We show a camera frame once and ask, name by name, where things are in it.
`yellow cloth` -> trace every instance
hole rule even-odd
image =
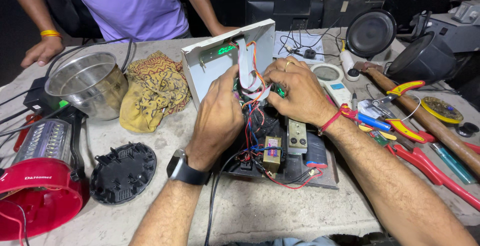
[[[164,116],[183,110],[190,100],[182,63],[160,51],[132,62],[127,79],[120,125],[129,131],[153,132]]]

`hand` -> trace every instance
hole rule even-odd
[[[25,58],[21,62],[23,68],[31,66],[37,62],[39,66],[46,65],[50,59],[63,50],[62,38],[60,37],[44,37],[39,44],[29,49]]]
[[[219,36],[221,34],[225,34],[227,32],[233,31],[235,29],[238,29],[240,27],[230,27],[230,26],[223,26],[220,23],[218,23],[215,27],[212,27],[210,33],[212,34],[213,37]]]
[[[287,61],[293,63],[285,68]],[[280,114],[293,120],[321,127],[338,112],[325,97],[317,77],[307,64],[292,56],[279,58],[270,64],[263,78],[266,82],[278,83],[285,88],[284,99],[271,92],[267,100]]]
[[[238,65],[234,65],[212,82],[200,103],[193,136],[185,148],[188,166],[193,169],[210,170],[242,130],[242,107],[232,92],[237,75]]]

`red thread bracelet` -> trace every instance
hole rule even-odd
[[[351,108],[349,108],[348,104],[346,104],[346,103],[342,104],[340,106],[340,109],[338,110],[338,112],[330,120],[328,120],[325,123],[325,125],[318,128],[318,136],[322,136],[324,131],[327,129],[327,127],[330,126],[333,123],[333,121],[335,121],[337,118],[339,118],[340,115],[343,115],[346,118],[350,118],[354,121],[357,121],[357,122],[361,123],[360,120],[355,118],[355,115],[357,113],[358,113],[358,110],[353,111]]]

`ribbon cable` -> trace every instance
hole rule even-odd
[[[257,89],[260,88],[262,85],[262,81],[260,78],[257,77],[257,74],[255,73],[254,67],[253,67],[253,61],[254,61],[254,46],[250,45],[247,48],[247,44],[245,42],[245,39],[239,39],[237,40],[238,44],[238,72],[239,72],[239,78],[240,78],[240,85],[242,86],[242,94],[245,96],[251,98],[251,99],[256,99],[258,95],[261,94],[260,92],[255,92],[255,93],[250,93],[254,92]],[[260,98],[257,101],[264,100],[265,98],[268,97],[268,93],[270,93],[270,88],[272,87],[272,84],[270,84],[268,87],[264,88],[263,94],[260,96]]]

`person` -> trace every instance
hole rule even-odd
[[[39,30],[56,32],[44,0],[17,0]],[[192,37],[179,0],[82,0],[97,22],[105,41],[124,37],[136,41],[171,40]],[[213,36],[235,27],[219,23],[210,0],[189,0]],[[43,36],[29,49],[21,62],[29,67],[34,62],[44,66],[63,50],[58,33]]]
[[[193,169],[209,170],[244,127],[241,107],[232,92],[237,74],[237,65],[228,69],[211,84],[199,106],[193,136],[185,149],[187,164]],[[293,57],[277,59],[267,67],[263,78],[285,88],[285,98],[276,93],[267,98],[282,115],[321,127],[338,111],[327,101],[315,74]],[[353,121],[340,116],[324,134],[342,153],[381,224],[400,244],[477,245],[435,192]],[[201,189],[168,180],[130,245],[186,245]],[[334,244],[322,237],[315,244],[284,239],[278,245]]]

